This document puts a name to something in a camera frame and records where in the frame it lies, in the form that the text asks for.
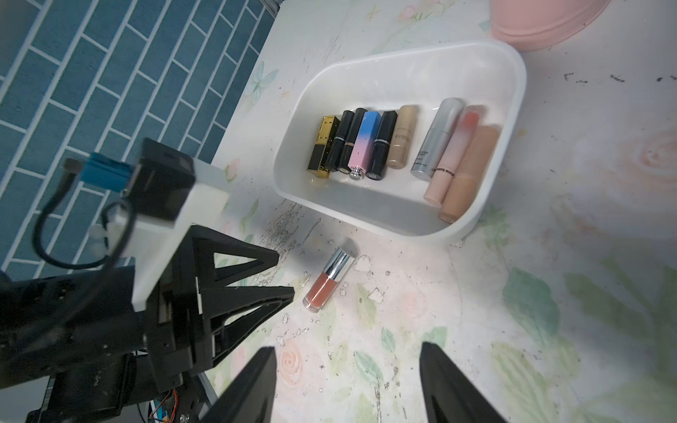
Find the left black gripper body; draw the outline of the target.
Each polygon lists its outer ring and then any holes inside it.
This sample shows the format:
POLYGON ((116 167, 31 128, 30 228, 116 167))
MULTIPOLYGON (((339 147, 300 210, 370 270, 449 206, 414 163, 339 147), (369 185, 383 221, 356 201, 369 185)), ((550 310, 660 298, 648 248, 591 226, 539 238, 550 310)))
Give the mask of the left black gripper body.
POLYGON ((197 310, 169 290, 164 301, 171 311, 160 313, 154 291, 146 310, 137 312, 130 304, 134 267, 116 267, 110 275, 111 285, 91 303, 14 360, 9 349, 49 322, 93 273, 17 282, 1 276, 2 388, 54 377, 55 402, 45 421, 103 421, 155 395, 169 397, 174 421, 197 421, 209 400, 197 376, 212 366, 197 356, 205 334, 197 310))

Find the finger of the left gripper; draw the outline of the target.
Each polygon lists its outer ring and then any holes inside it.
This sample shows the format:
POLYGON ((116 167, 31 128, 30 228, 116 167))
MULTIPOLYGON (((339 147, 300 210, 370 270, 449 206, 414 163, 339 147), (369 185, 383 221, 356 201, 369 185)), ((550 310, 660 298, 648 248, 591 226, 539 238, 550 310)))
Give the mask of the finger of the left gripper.
POLYGON ((194 225, 187 233, 199 287, 221 288, 275 267, 280 254, 194 225))
POLYGON ((208 365, 218 365, 259 326, 290 305, 292 287, 220 287, 202 293, 208 365))

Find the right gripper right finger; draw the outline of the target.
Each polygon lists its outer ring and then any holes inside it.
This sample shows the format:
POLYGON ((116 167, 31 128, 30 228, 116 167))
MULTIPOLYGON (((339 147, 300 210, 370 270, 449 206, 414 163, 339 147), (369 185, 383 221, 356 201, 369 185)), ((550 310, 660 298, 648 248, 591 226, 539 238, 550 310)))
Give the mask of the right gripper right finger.
POLYGON ((428 422, 506 422, 439 345, 422 344, 420 376, 428 422))

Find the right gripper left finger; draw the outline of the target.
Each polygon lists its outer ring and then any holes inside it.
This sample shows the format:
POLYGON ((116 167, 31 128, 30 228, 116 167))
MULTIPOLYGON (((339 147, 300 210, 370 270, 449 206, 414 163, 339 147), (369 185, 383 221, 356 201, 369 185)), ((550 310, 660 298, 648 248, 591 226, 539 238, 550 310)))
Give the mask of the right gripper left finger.
POLYGON ((276 381, 275 349, 262 347, 199 421, 270 422, 276 381))

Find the red lip gloss tube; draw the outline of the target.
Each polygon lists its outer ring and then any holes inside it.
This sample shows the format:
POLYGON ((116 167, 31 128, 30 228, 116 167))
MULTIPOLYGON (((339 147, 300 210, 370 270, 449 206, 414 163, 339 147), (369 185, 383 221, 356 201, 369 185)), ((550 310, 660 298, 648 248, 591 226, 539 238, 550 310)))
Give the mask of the red lip gloss tube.
POLYGON ((350 270, 354 259, 355 256, 352 252, 343 248, 335 250, 317 280, 303 298, 303 306, 308 311, 317 313, 324 308, 342 278, 350 270))

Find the gold black lipstick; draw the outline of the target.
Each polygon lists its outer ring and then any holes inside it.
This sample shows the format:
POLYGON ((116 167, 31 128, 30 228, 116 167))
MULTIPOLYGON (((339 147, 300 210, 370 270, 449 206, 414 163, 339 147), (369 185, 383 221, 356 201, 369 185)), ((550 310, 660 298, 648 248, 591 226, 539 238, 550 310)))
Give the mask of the gold black lipstick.
POLYGON ((336 116, 324 116, 320 123, 317 138, 312 149, 307 171, 319 178, 328 178, 327 157, 331 149, 331 143, 340 125, 340 119, 336 116))

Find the black lipstick front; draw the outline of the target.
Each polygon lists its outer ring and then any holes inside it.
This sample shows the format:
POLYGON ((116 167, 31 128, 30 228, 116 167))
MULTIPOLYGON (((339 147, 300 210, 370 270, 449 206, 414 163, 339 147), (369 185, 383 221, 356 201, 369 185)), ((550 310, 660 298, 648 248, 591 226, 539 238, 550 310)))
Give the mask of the black lipstick front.
POLYGON ((377 131, 372 156, 368 164, 366 176, 374 181, 384 178, 386 162, 390 151, 391 139, 398 119, 396 110, 385 111, 377 131))

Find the blue pink lipstick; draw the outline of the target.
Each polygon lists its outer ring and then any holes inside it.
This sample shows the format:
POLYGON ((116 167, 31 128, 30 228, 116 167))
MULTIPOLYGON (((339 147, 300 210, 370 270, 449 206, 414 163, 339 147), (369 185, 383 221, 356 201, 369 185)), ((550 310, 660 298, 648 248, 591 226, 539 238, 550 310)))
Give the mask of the blue pink lipstick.
POLYGON ((348 162, 349 176, 351 179, 359 181, 370 168, 377 132, 382 120, 382 116, 377 111, 368 111, 364 114, 361 121, 354 148, 348 162))

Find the pink lip gloss tube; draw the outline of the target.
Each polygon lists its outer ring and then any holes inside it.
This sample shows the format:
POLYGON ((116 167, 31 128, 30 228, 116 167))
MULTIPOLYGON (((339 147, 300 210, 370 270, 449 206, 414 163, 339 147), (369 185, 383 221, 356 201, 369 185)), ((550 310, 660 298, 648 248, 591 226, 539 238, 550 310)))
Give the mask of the pink lip gloss tube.
POLYGON ((432 180, 424 195, 424 199, 432 206, 440 207, 451 186, 460 162, 465 155, 474 132, 476 131, 483 114, 483 107, 469 106, 460 116, 441 160, 435 168, 432 180))

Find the tan lipstick tube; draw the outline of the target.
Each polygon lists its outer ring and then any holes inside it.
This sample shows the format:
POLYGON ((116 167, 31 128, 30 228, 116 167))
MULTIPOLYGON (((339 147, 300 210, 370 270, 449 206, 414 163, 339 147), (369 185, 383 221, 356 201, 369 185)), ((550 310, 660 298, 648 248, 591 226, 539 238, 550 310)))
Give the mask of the tan lipstick tube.
POLYGON ((493 126, 476 130, 439 211, 442 221, 456 222, 472 205, 499 136, 499 130, 493 126))

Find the white plastic storage box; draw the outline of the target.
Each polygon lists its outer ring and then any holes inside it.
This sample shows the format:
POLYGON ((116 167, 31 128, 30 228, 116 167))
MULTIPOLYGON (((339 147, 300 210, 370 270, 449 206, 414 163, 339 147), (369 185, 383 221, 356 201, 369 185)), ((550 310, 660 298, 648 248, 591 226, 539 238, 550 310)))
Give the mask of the white plastic storage box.
POLYGON ((456 42, 334 63, 307 84, 296 102, 273 164, 273 188, 285 199, 395 241, 444 244, 472 232, 488 202, 525 96, 527 70, 513 47, 497 41, 456 42), (441 102, 457 98, 484 107, 483 123, 500 130, 474 202, 455 223, 425 201, 426 183, 407 169, 384 180, 353 181, 308 171, 321 119, 347 109, 419 109, 411 151, 420 149, 441 102))

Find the silver gold lipstick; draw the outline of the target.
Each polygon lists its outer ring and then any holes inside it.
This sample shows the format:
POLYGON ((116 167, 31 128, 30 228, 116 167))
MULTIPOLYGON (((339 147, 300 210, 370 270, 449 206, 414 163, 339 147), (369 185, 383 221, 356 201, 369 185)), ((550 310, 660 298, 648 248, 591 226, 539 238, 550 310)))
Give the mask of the silver gold lipstick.
POLYGON ((402 169, 407 164, 409 147, 414 137, 419 108, 405 105, 398 111, 398 119, 391 138, 391 146, 386 165, 393 169, 402 169))

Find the silver lip gloss tube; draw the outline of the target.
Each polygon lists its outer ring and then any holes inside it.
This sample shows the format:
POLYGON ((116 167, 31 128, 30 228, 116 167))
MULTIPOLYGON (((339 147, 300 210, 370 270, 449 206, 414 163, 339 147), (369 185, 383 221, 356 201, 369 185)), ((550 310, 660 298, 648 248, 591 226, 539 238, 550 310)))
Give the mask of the silver lip gloss tube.
POLYGON ((457 98, 447 98, 441 102, 411 167, 414 177, 425 182, 431 181, 464 108, 465 103, 457 98))

